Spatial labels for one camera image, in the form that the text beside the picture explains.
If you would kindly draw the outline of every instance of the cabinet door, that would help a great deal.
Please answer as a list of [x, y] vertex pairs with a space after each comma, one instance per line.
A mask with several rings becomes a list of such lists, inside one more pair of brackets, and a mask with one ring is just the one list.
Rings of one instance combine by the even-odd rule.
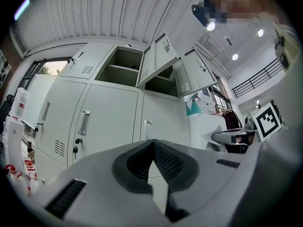
[[211, 62], [200, 57], [195, 49], [187, 52], [173, 65], [179, 97], [200, 91], [217, 83], [209, 70]]
[[92, 85], [79, 115], [74, 142], [78, 144], [73, 163], [90, 154], [133, 142], [138, 93]]
[[111, 48], [111, 44], [88, 43], [73, 56], [74, 62], [66, 66], [61, 77], [89, 79]]
[[168, 36], [166, 33], [162, 34], [143, 52], [136, 87], [142, 87], [177, 61], [177, 53]]
[[145, 140], [144, 121], [151, 122], [151, 139], [168, 140], [189, 146], [188, 123], [182, 102], [144, 94], [141, 140]]
[[85, 83], [56, 80], [51, 86], [39, 116], [37, 147], [67, 166], [67, 144], [71, 122]]

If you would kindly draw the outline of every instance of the teal object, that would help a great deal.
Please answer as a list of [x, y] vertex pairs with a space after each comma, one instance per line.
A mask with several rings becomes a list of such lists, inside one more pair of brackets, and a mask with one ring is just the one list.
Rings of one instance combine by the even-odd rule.
[[190, 116], [192, 114], [200, 114], [201, 113], [200, 107], [198, 106], [197, 102], [195, 101], [196, 98], [198, 98], [200, 100], [200, 98], [198, 97], [198, 93], [194, 94], [190, 98], [192, 100], [191, 109], [189, 109], [188, 105], [186, 104], [186, 113], [187, 113], [188, 116]]

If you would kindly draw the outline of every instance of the open cabinet door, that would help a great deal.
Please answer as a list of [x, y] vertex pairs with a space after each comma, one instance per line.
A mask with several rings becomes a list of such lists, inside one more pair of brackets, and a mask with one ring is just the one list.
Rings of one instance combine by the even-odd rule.
[[143, 52], [136, 87], [142, 87], [177, 61], [177, 53], [166, 33], [163, 33]]
[[179, 97], [195, 93], [217, 83], [209, 70], [211, 62], [200, 57], [195, 49], [190, 50], [173, 65]]

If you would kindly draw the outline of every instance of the tree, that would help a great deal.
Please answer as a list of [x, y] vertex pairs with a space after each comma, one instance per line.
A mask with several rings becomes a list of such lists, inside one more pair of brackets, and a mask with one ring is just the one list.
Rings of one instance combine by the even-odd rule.
[[49, 70], [49, 67], [44, 65], [41, 68], [41, 70], [39, 71], [39, 74], [51, 75], [51, 72], [49, 72], [48, 70]]

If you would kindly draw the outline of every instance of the ceiling light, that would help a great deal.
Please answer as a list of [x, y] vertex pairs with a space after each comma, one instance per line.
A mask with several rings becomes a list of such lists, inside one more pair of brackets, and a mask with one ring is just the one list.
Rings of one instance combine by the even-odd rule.
[[263, 30], [263, 29], [260, 29], [260, 30], [258, 31], [259, 37], [261, 37], [261, 36], [263, 35], [263, 33], [264, 33], [264, 30]]
[[215, 24], [214, 24], [214, 22], [211, 22], [210, 24], [209, 24], [209, 26], [206, 28], [208, 31], [212, 31], [212, 30], [214, 30], [214, 27], [215, 27]]
[[18, 8], [17, 12], [15, 13], [14, 19], [17, 20], [28, 6], [29, 6], [29, 0], [25, 0], [20, 6], [20, 8]]
[[239, 57], [238, 54], [234, 54], [234, 55], [232, 56], [232, 60], [235, 61], [238, 57]]

